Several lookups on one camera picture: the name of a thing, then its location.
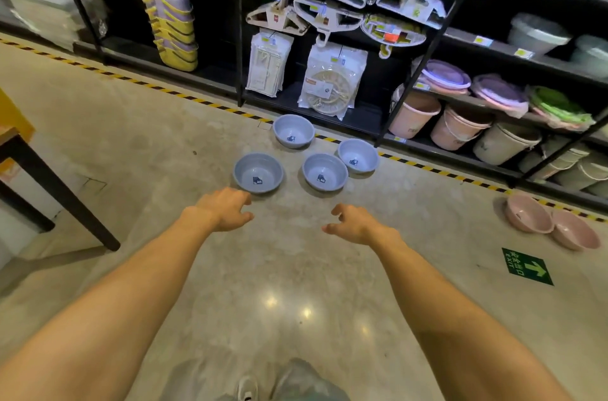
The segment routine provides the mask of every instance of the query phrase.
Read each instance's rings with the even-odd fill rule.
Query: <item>purple lid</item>
[[[447,89],[466,89],[471,85],[469,75],[447,62],[431,59],[422,73]]]
[[[478,97],[489,97],[503,105],[518,107],[526,103],[521,90],[497,75],[476,76],[471,90]]]

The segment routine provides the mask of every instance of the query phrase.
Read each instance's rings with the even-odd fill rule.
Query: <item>hand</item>
[[[396,230],[381,224],[365,208],[338,204],[331,210],[331,214],[339,216],[341,223],[328,223],[321,229],[329,235],[339,236],[346,241],[371,246],[388,231],[394,231],[399,236]]]
[[[249,193],[226,187],[203,195],[194,208],[213,221],[213,231],[231,231],[254,219],[251,212],[241,213],[243,206],[250,204]]]

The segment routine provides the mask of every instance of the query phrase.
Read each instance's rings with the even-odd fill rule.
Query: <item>person's left hand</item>
[[[250,204],[251,195],[248,192],[226,187],[203,195],[195,207],[213,220],[214,231],[231,231],[254,219],[251,212],[241,213],[243,206]]]

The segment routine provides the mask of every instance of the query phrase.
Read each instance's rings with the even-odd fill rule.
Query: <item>pink bucket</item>
[[[430,133],[430,139],[440,148],[448,151],[458,150],[462,145],[467,143],[468,141],[473,140],[479,134],[482,133],[482,130],[478,130],[477,134],[474,136],[469,135],[460,135],[456,133],[456,131],[452,130],[446,118],[449,118],[449,115],[445,113],[442,114],[439,121],[433,128]]]
[[[487,113],[452,105],[446,106],[443,117],[452,133],[462,140],[470,140],[483,129],[489,128],[494,119]]]
[[[441,104],[430,95],[410,92],[395,120],[390,125],[391,134],[401,138],[412,138],[431,119],[439,114]]]

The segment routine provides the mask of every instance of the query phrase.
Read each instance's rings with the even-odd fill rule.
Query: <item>green floor sign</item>
[[[505,256],[506,267],[509,268],[510,274],[553,285],[543,259],[505,248],[502,249],[502,253]]]

